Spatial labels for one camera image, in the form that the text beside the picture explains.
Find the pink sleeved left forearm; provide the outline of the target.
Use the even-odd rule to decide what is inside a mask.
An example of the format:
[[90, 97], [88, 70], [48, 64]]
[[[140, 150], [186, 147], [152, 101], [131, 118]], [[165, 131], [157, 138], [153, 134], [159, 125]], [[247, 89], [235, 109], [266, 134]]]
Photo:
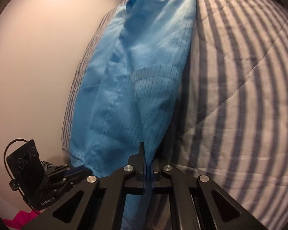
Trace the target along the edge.
[[32, 210], [31, 212], [19, 211], [12, 220], [2, 219], [8, 228], [22, 229], [26, 224], [40, 215], [40, 211]]

